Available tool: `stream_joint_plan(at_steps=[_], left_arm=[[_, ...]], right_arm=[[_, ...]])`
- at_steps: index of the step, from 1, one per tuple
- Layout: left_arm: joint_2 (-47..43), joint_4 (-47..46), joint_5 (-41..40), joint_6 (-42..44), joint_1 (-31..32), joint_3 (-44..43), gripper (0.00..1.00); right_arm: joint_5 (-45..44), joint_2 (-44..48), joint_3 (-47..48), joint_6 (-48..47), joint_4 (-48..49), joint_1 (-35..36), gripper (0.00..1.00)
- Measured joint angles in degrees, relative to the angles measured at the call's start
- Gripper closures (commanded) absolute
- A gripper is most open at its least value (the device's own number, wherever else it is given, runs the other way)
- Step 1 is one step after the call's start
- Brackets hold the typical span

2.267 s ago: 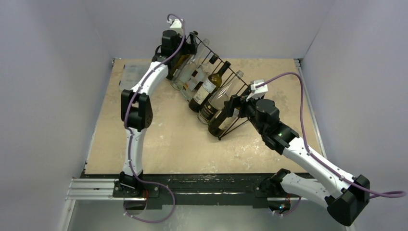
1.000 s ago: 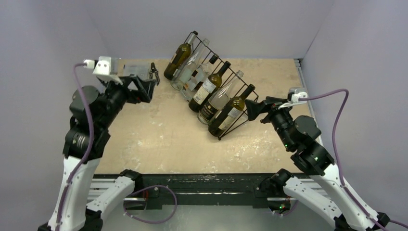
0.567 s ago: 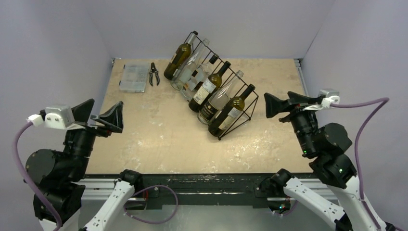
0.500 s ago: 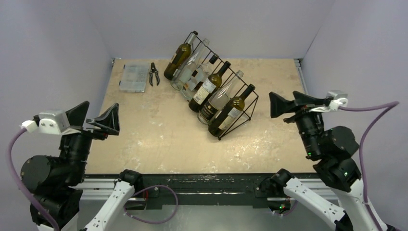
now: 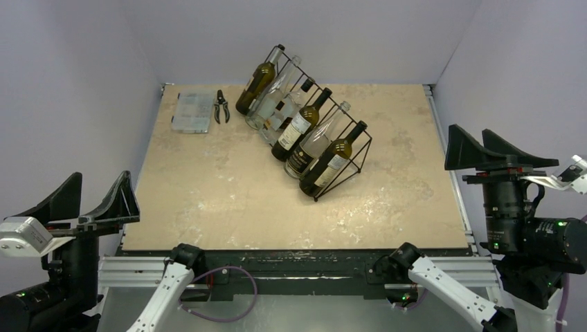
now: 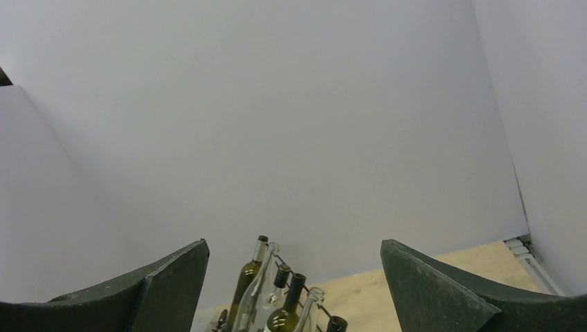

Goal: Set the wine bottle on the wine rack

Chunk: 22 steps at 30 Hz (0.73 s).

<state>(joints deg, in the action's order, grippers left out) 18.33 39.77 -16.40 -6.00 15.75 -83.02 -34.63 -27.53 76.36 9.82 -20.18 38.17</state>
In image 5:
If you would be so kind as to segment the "dark green wine bottle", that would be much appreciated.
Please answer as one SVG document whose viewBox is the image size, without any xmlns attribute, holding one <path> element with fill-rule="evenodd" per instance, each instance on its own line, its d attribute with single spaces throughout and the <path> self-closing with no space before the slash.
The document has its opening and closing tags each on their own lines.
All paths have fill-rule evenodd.
<svg viewBox="0 0 587 332">
<path fill-rule="evenodd" d="M 331 89 L 324 88 L 313 104 L 298 111 L 271 149 L 276 159 L 285 162 L 300 141 L 318 124 L 319 111 L 331 94 Z"/>
</svg>

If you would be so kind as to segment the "square clear bottle black cap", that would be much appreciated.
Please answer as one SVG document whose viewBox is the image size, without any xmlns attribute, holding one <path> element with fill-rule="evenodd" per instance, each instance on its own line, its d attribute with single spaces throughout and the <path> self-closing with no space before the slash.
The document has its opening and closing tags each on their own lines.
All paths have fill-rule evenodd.
<svg viewBox="0 0 587 332">
<path fill-rule="evenodd" d="M 277 142 L 282 132 L 291 122 L 294 113 L 306 102 L 307 93 L 315 85 L 315 80 L 308 77 L 299 89 L 287 93 L 264 122 L 260 135 L 271 147 Z"/>
</svg>

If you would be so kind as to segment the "green wine bottle white label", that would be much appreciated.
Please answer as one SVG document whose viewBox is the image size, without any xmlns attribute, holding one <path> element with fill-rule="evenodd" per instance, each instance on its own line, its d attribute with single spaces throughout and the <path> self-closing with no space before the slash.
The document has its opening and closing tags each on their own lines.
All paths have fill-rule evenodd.
<svg viewBox="0 0 587 332">
<path fill-rule="evenodd" d="M 255 69 L 251 79 L 239 96 L 235 108 L 242 115 L 246 115 L 251 105 L 260 96 L 261 92 L 272 83 L 276 77 L 276 64 L 280 59 L 285 46 L 278 44 L 270 53 L 267 60 Z"/>
</svg>

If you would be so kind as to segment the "clear champagne bottle black label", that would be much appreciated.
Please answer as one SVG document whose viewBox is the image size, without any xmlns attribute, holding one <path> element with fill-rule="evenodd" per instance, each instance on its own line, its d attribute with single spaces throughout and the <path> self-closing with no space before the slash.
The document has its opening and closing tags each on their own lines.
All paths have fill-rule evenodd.
<svg viewBox="0 0 587 332">
<path fill-rule="evenodd" d="M 332 142 L 334 130 L 340 120 L 347 115 L 351 105 L 343 101 L 317 127 L 312 129 L 293 150 L 285 162 L 284 170 L 292 178 L 300 178 L 306 169 L 325 151 Z"/>
</svg>

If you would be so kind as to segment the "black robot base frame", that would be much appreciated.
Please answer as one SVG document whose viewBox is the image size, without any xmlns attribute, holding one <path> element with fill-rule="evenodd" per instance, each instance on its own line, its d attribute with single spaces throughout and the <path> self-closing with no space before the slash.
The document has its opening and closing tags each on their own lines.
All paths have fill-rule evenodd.
<svg viewBox="0 0 587 332">
<path fill-rule="evenodd" d="M 262 295 L 360 295 L 382 299 L 391 289 L 411 288 L 406 273 L 395 270 L 387 250 L 208 250 L 206 267 L 217 268 L 195 288 L 213 292 L 212 299 L 230 300 L 252 292 L 239 266 L 255 278 Z M 158 286 L 166 251 L 124 251 L 100 263 L 99 285 L 106 287 Z"/>
</svg>

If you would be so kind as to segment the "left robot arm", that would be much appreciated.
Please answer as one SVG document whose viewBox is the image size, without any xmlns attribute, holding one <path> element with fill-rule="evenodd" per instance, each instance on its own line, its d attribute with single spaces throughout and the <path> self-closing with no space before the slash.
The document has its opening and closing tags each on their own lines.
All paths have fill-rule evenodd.
<svg viewBox="0 0 587 332">
<path fill-rule="evenodd" d="M 81 208 L 82 175 L 70 175 L 36 206 L 1 222 L 1 255 L 38 257 L 48 280 L 1 297 L 2 331 L 96 331 L 99 239 L 140 219 L 130 172 L 123 171 L 102 202 Z"/>
</svg>

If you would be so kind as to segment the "olive green wine bottle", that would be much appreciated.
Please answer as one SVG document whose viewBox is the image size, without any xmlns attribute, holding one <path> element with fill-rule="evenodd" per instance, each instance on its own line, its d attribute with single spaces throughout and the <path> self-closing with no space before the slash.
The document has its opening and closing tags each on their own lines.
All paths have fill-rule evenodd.
<svg viewBox="0 0 587 332">
<path fill-rule="evenodd" d="M 345 137 L 338 138 L 328 145 L 318 160 L 302 175 L 299 188 L 307 196 L 316 196 L 326 185 L 331 183 L 338 171 L 352 156 L 354 141 L 367 129 L 368 125 L 360 120 Z"/>
</svg>

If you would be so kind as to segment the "clear glass bottle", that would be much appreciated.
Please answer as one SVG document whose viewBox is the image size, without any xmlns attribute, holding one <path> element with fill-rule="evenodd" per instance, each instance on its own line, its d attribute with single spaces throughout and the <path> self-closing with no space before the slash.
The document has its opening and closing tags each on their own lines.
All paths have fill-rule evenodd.
<svg viewBox="0 0 587 332">
<path fill-rule="evenodd" d="M 249 127 L 254 130 L 259 130 L 272 115 L 277 104 L 284 97 L 287 85 L 300 63 L 301 57 L 294 55 L 286 64 L 281 73 L 274 80 L 274 83 L 267 89 L 256 109 L 253 110 L 250 115 L 246 116 L 245 121 Z"/>
</svg>

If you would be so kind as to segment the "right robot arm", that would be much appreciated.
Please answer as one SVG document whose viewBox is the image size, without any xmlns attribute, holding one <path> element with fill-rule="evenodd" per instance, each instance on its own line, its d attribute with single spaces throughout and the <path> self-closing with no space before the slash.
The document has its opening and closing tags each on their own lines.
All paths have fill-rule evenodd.
<svg viewBox="0 0 587 332">
<path fill-rule="evenodd" d="M 558 166 L 557 159 L 526 153 L 490 129 L 477 141 L 459 125 L 449 127 L 444 167 L 476 171 L 463 180 L 482 186 L 487 232 L 482 246 L 495 255 L 492 263 L 511 308 L 475 294 L 411 243 L 376 259 L 372 270 L 387 283 L 421 286 L 477 331 L 560 331 L 565 277 L 586 272 L 586 222 L 541 218 L 536 210 L 549 188 L 586 193 L 586 158 L 574 155 L 567 167 L 546 173 Z"/>
</svg>

